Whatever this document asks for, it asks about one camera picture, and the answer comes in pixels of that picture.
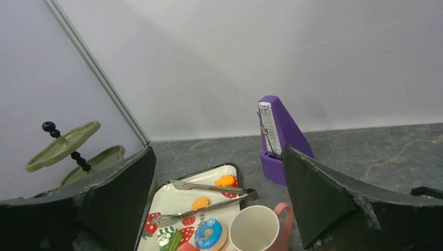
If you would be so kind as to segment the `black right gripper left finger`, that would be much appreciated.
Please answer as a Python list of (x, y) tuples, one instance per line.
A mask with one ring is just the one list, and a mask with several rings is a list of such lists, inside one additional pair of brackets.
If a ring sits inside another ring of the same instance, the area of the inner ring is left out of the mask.
[(155, 167), (147, 147), (69, 185), (1, 201), (1, 250), (134, 250)]

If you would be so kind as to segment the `blue frosted donut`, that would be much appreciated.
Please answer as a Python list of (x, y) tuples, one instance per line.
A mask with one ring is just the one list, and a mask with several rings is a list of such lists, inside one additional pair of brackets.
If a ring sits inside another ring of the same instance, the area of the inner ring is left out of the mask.
[(194, 234), (198, 250), (218, 251), (225, 245), (228, 238), (228, 228), (216, 218), (201, 222)]

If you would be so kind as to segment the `green white cake slice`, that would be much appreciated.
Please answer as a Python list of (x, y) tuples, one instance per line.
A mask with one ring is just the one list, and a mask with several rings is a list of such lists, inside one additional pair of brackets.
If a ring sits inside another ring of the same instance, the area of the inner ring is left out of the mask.
[(176, 251), (183, 239), (183, 234), (173, 226), (164, 227), (157, 232), (160, 251)]

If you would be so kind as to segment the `metal serving tongs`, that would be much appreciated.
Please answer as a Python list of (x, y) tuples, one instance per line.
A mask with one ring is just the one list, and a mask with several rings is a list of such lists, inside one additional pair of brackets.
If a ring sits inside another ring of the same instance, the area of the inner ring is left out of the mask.
[(195, 199), (191, 206), (191, 210), (187, 212), (177, 214), (155, 215), (150, 218), (151, 224), (160, 227), (171, 226), (176, 222), (194, 216), (199, 213), (212, 212), (224, 207), (231, 206), (237, 202), (242, 201), (255, 201), (259, 198), (258, 192), (252, 188), (238, 188), (238, 187), (225, 187), (215, 185), (195, 184), (192, 182), (185, 182), (183, 180), (170, 180), (170, 183), (178, 190), (204, 190), (219, 193), (234, 194), (235, 197), (229, 198), (217, 203), (211, 202), (206, 197), (199, 197)]

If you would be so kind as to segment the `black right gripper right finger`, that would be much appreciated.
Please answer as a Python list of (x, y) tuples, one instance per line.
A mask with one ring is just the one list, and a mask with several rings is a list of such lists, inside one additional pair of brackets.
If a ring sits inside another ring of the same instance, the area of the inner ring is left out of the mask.
[(442, 250), (442, 200), (333, 170), (287, 145), (287, 189), (305, 250)]

